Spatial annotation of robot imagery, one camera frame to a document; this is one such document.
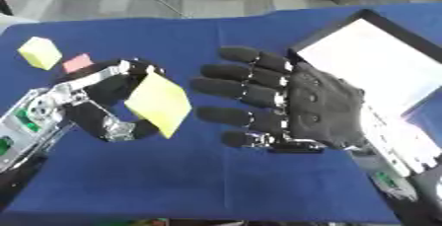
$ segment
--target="blue table surface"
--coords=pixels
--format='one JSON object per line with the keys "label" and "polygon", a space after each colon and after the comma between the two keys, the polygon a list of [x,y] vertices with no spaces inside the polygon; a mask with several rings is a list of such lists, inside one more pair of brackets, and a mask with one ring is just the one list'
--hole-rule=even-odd
{"label": "blue table surface", "polygon": [[[14,26],[0,37],[0,87],[4,90],[0,111],[28,89],[46,86],[59,70],[35,69],[20,57],[17,48],[30,37],[52,39],[65,60],[83,52],[95,61],[148,58],[187,90],[195,107],[207,103],[228,107],[239,104],[196,94],[188,87],[200,65],[221,62],[216,52],[219,46],[246,45],[284,54],[293,43],[358,9],[283,11],[236,19],[121,19]],[[441,4],[375,10],[412,32],[442,42]],[[433,120],[442,121],[442,110],[434,112],[429,106],[416,109],[415,119],[437,131]],[[2,218],[38,218],[44,225],[99,217],[397,221],[345,153],[275,155],[231,149],[219,142],[219,134],[226,128],[191,113],[170,140],[158,135],[113,144],[75,129],[54,147],[41,172]],[[440,134],[434,137],[442,141]]]}

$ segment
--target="black gloved robotic hand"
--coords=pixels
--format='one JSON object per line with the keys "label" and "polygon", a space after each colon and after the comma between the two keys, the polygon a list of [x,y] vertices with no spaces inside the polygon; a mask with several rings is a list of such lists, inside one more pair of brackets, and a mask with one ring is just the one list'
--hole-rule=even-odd
{"label": "black gloved robotic hand", "polygon": [[233,147],[264,147],[272,152],[309,153],[363,143],[360,111],[363,91],[305,61],[247,47],[221,47],[223,59],[246,63],[204,65],[192,89],[239,100],[260,110],[200,107],[204,120],[240,126],[222,141]]}

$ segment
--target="pink block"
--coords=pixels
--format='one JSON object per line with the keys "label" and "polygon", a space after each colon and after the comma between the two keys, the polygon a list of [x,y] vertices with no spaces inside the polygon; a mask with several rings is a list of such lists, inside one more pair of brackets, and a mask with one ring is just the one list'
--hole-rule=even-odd
{"label": "pink block", "polygon": [[94,64],[91,61],[91,58],[89,57],[88,54],[84,53],[64,62],[63,70],[66,73],[71,73],[80,70],[81,68],[90,66],[91,64]]}

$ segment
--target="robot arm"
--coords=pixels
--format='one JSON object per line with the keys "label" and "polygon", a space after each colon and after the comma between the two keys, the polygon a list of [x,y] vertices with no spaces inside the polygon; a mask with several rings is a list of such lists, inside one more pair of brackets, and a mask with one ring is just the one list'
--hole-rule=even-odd
{"label": "robot arm", "polygon": [[148,120],[122,121],[111,107],[126,99],[147,76],[164,71],[148,61],[93,64],[29,90],[0,118],[0,211],[44,163],[48,151],[75,124],[107,142],[155,134]]}
{"label": "robot arm", "polygon": [[253,111],[197,109],[204,120],[247,130],[226,131],[225,144],[275,153],[345,150],[392,201],[405,225],[441,225],[442,150],[422,131],[405,122],[381,119],[364,104],[362,90],[301,58],[290,62],[246,47],[222,47],[220,55],[246,66],[205,65],[203,76],[190,82],[192,89],[257,107]]}

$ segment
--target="yellow sponge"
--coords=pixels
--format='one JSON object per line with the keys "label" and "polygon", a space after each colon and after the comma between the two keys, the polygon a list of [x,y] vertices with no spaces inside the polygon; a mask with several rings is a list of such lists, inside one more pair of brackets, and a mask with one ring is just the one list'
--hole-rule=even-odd
{"label": "yellow sponge", "polygon": [[153,71],[124,104],[138,117],[155,124],[166,138],[172,137],[191,110],[185,91]]}
{"label": "yellow sponge", "polygon": [[61,53],[50,39],[32,37],[19,48],[20,54],[31,66],[49,70],[61,58]]}

